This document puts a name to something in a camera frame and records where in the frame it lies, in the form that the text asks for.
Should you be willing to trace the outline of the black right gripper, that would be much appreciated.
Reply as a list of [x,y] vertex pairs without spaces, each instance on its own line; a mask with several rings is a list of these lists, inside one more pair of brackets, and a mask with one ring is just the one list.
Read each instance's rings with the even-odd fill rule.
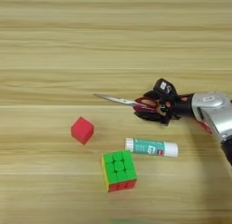
[[163,100],[161,93],[154,90],[144,93],[143,96],[159,103],[160,114],[155,112],[135,112],[134,114],[142,120],[168,125],[172,119],[179,120],[182,117],[194,117],[191,104],[192,94],[178,95],[169,101]]

